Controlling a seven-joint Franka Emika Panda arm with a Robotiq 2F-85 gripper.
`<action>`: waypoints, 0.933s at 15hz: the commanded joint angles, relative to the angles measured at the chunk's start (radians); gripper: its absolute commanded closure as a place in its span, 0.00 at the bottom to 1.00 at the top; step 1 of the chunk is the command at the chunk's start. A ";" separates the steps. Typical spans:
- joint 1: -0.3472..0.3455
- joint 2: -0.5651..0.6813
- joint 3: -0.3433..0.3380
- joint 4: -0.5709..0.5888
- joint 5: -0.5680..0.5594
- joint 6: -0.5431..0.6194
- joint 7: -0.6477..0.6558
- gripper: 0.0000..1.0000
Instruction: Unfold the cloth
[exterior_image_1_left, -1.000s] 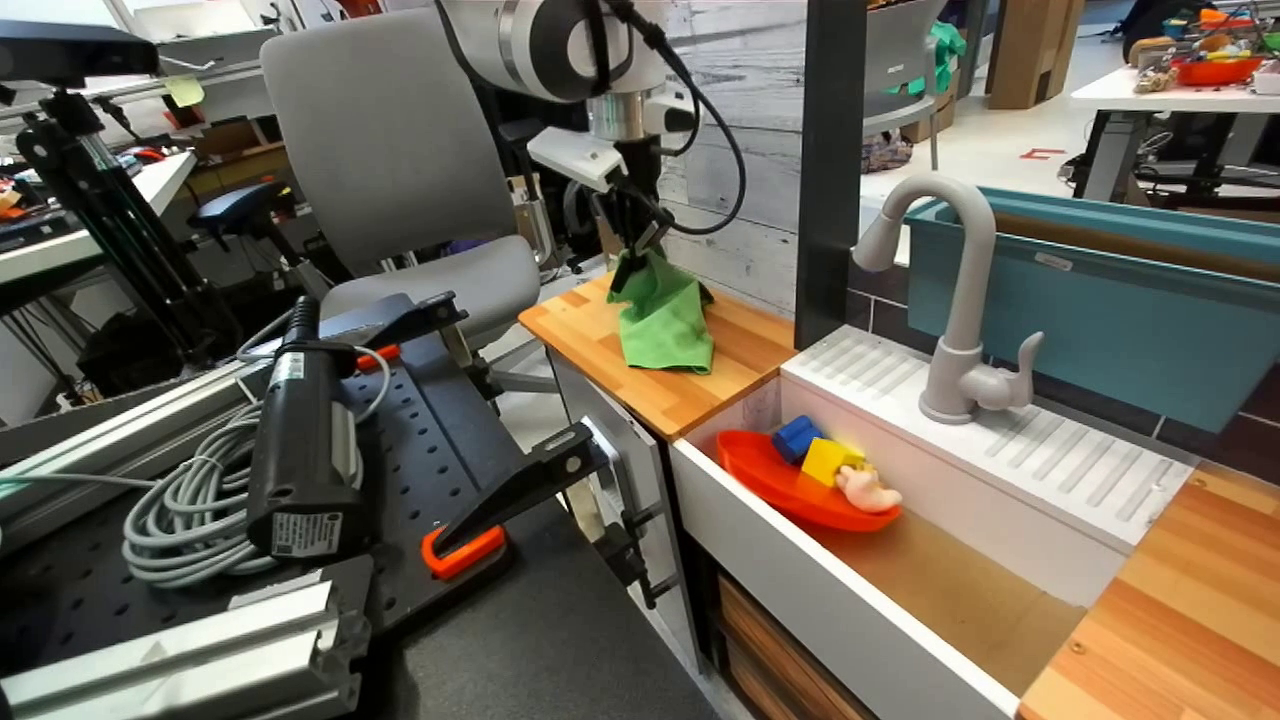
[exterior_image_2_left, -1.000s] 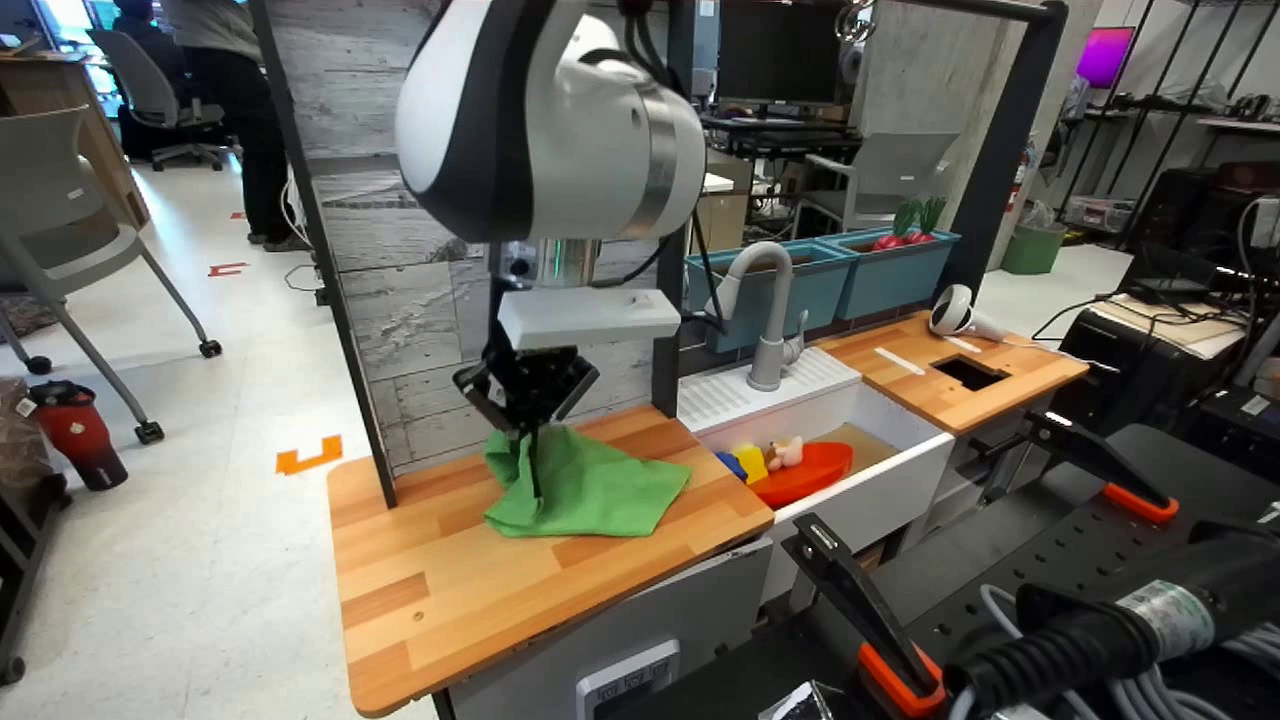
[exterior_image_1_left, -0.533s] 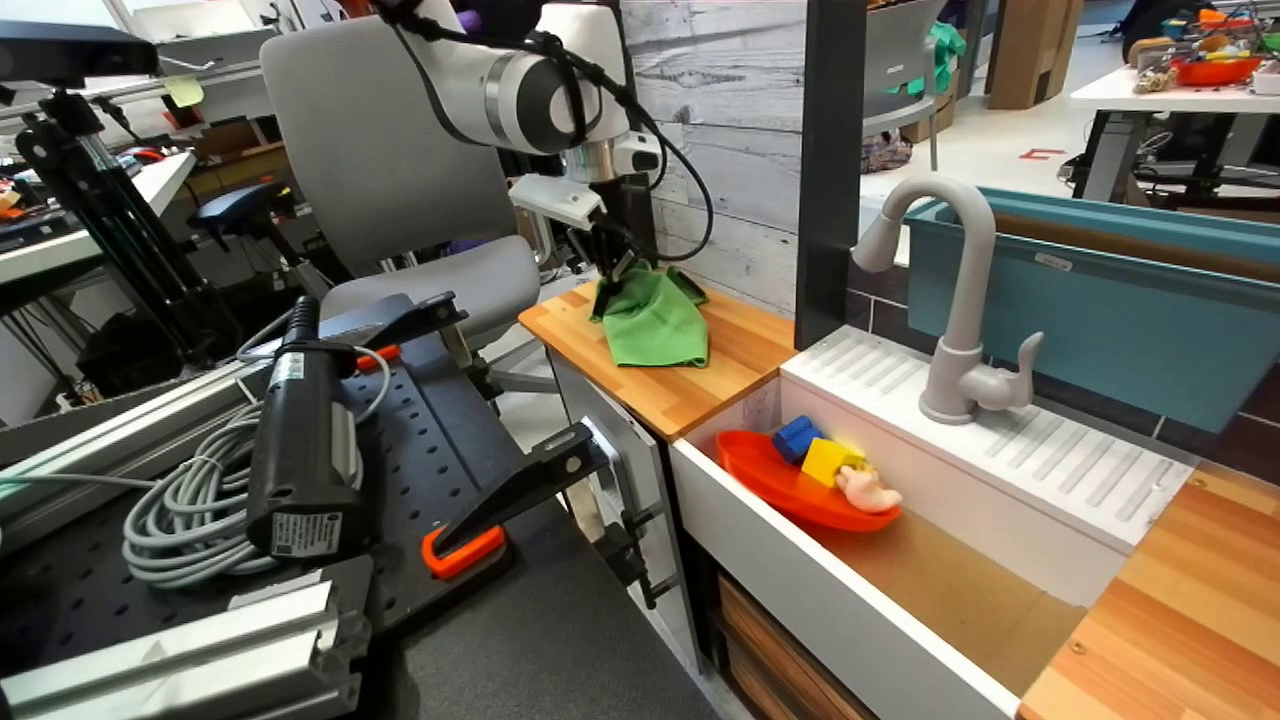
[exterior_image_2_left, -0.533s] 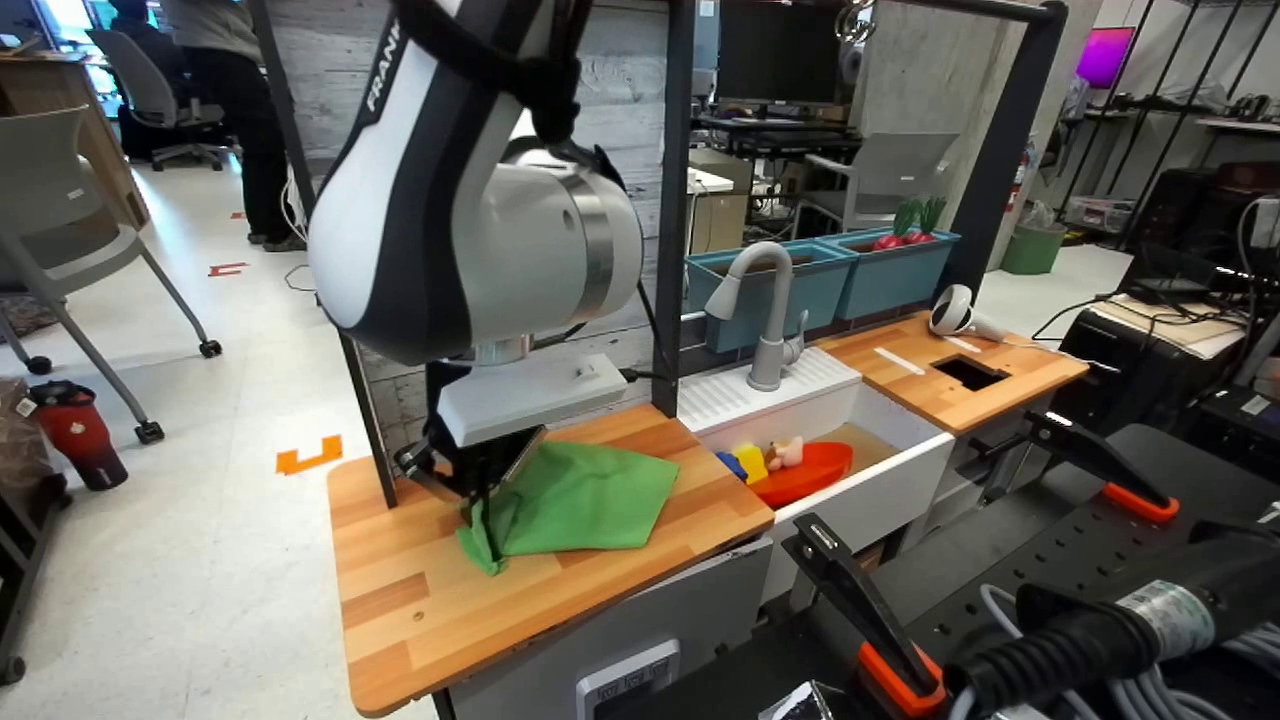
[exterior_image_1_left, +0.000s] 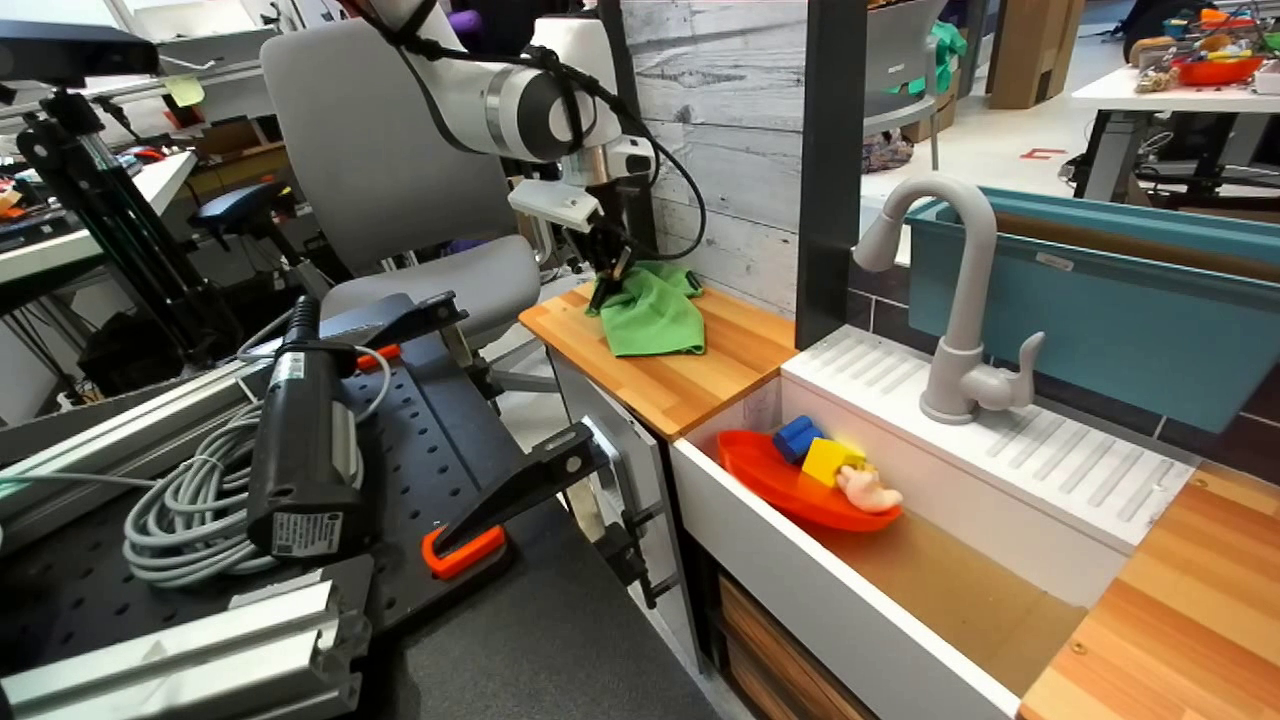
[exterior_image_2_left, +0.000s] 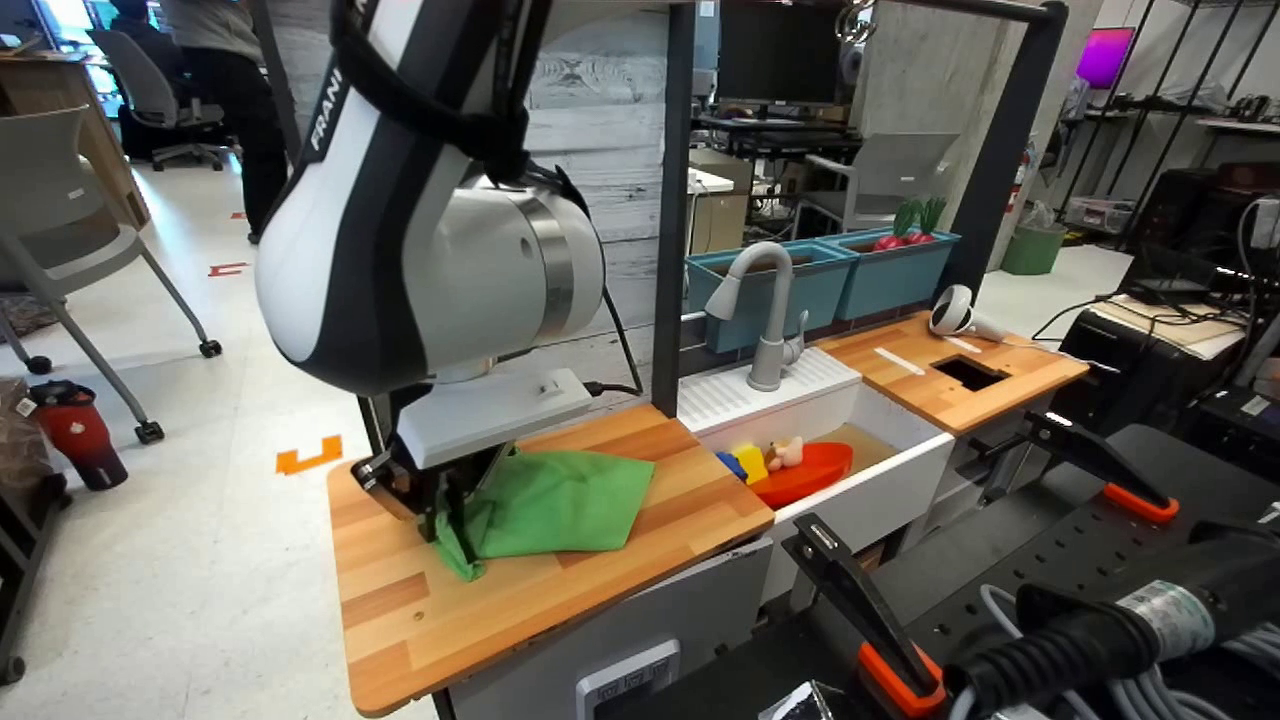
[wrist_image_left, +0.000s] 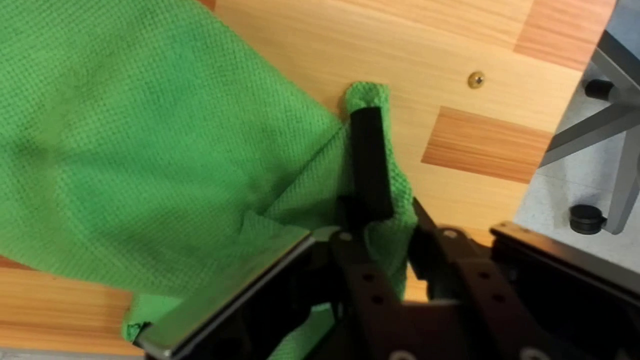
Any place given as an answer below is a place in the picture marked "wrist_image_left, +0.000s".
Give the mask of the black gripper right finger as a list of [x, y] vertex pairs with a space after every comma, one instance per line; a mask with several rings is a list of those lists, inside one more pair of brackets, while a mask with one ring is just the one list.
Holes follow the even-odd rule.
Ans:
[[418, 200], [412, 207], [418, 225], [410, 237], [407, 261], [416, 278], [425, 283], [430, 300], [459, 300], [461, 279], [456, 261], [475, 258], [480, 244], [459, 228], [437, 225]]

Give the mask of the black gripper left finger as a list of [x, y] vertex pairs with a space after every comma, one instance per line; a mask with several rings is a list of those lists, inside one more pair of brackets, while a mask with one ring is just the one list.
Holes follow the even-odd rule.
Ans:
[[346, 198], [346, 217], [351, 230], [393, 216], [385, 160], [384, 120], [378, 106], [349, 113], [348, 143], [351, 164], [351, 194]]

